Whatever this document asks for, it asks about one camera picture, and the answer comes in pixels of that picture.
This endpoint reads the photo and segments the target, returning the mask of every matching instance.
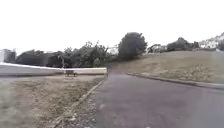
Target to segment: asphalt road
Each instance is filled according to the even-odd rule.
[[[224,91],[111,74],[96,90],[97,128],[223,128]]]

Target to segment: lawn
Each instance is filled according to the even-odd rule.
[[[224,54],[205,51],[178,51],[143,55],[117,64],[113,70],[154,77],[224,83]]]

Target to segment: sky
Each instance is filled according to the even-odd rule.
[[[57,51],[87,41],[112,47],[127,32],[148,45],[224,32],[222,0],[0,0],[0,49]]]

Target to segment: white barrier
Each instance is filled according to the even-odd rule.
[[[63,74],[63,68],[49,68],[19,64],[0,63],[0,76]],[[78,74],[107,74],[107,68],[70,68]]]

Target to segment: road edge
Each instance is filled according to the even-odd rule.
[[[69,113],[72,113],[72,112],[74,111],[74,109],[75,109],[78,105],[80,105],[83,101],[85,101],[85,100],[89,97],[89,95],[92,94],[92,92],[93,92],[96,88],[98,88],[100,85],[102,85],[103,82],[107,79],[107,77],[108,77],[108,76],[105,76],[105,78],[104,78],[102,81],[100,81],[97,85],[95,85],[95,86],[93,86],[92,88],[90,88],[90,90],[89,90],[86,94],[82,95],[82,96],[79,98],[79,100],[78,100],[77,102],[73,103],[73,104],[69,107],[69,108],[71,108],[71,109],[69,109],[68,111],[65,111],[62,115],[60,115],[59,117],[57,117],[57,118],[56,118],[54,121],[52,121],[46,128],[56,128],[56,127],[62,122],[62,120],[63,120],[66,116],[69,115]]]
[[[138,74],[138,73],[125,73],[125,74],[135,76],[135,77],[140,77],[140,78],[152,79],[152,80],[159,80],[159,81],[185,84],[185,85],[196,86],[196,87],[224,90],[224,84],[218,84],[218,83],[205,83],[205,82],[195,82],[195,81],[183,81],[183,80],[176,80],[176,79],[166,79],[166,78],[152,77],[152,76]]]

